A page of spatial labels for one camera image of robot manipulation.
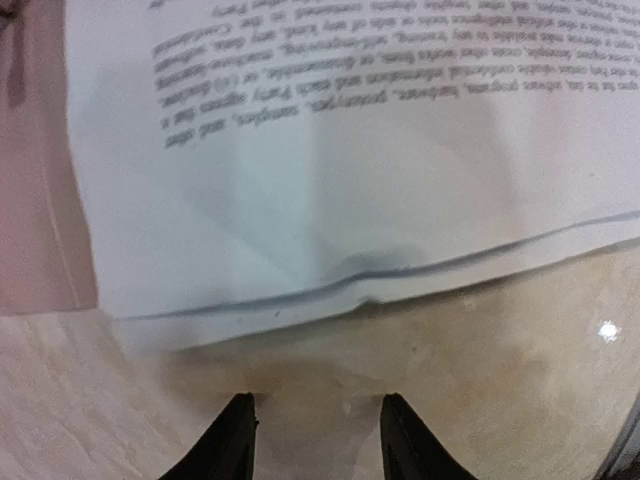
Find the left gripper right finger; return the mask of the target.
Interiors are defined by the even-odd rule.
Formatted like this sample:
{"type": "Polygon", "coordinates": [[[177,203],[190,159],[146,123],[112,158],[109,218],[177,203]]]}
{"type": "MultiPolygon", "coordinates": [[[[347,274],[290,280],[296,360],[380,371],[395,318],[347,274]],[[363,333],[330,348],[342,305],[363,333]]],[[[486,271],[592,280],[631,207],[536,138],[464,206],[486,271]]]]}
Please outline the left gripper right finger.
{"type": "Polygon", "coordinates": [[[383,398],[380,437],[386,480],[476,480],[398,393],[383,398]]]}

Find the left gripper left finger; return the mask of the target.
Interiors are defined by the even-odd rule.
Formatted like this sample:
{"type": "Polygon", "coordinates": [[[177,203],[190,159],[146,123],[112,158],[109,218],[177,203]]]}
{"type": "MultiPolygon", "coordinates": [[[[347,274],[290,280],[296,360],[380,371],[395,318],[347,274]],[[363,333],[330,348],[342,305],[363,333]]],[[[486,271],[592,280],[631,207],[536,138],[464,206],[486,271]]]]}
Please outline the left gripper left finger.
{"type": "Polygon", "coordinates": [[[193,447],[160,480],[251,480],[258,419],[255,396],[232,397],[193,447]]]}

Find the printed paper sheet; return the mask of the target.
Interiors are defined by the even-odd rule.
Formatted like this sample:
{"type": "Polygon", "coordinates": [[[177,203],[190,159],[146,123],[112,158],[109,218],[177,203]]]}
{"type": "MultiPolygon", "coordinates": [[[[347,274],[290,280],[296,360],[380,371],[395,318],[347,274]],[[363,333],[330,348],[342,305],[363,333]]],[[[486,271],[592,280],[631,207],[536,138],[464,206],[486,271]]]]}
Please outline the printed paper sheet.
{"type": "Polygon", "coordinates": [[[639,235],[635,1],[69,1],[99,308],[182,349],[639,235]]]}

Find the translucent brown folder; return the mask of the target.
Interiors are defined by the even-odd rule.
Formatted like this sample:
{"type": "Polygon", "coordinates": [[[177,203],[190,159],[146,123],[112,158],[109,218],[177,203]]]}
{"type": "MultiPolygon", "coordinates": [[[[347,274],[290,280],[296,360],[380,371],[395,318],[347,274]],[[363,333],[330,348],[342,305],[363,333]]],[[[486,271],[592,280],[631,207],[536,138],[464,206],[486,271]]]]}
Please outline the translucent brown folder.
{"type": "Polygon", "coordinates": [[[1,312],[96,307],[67,131],[65,4],[1,4],[1,312]]]}

